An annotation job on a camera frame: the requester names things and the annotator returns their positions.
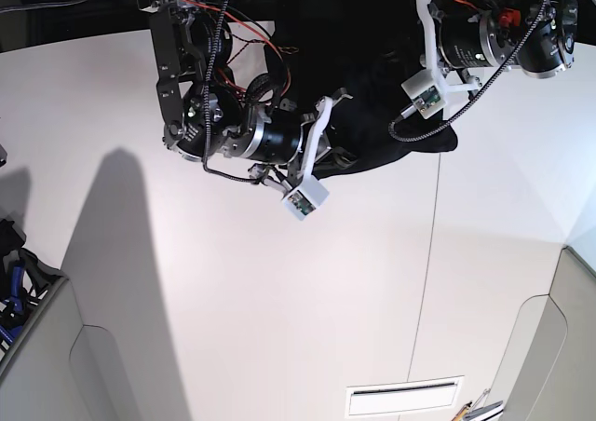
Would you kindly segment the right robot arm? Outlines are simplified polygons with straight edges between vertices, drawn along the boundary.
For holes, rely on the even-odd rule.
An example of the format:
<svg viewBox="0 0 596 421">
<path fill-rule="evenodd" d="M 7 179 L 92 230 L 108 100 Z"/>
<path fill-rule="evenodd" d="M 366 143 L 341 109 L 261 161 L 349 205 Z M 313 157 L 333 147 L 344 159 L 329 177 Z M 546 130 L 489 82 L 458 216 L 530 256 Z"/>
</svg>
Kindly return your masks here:
<svg viewBox="0 0 596 421">
<path fill-rule="evenodd" d="M 214 155 L 248 160 L 244 182 L 284 195 L 354 167 L 341 114 L 352 88 L 316 92 L 318 51 L 269 33 L 237 0 L 153 0 L 149 18 L 163 143 L 208 166 Z"/>
</svg>

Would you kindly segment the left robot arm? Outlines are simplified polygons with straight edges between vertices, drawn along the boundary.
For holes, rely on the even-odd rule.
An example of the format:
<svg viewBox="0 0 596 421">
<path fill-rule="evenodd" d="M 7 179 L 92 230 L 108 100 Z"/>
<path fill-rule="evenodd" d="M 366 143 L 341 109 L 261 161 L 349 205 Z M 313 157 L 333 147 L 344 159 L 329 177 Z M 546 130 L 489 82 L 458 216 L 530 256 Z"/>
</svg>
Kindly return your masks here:
<svg viewBox="0 0 596 421">
<path fill-rule="evenodd" d="M 430 115 L 456 93 L 476 99 L 489 83 L 471 72 L 517 68 L 547 79 L 574 63 L 576 0 L 414 0 L 423 31 L 420 69 L 401 85 Z"/>
</svg>

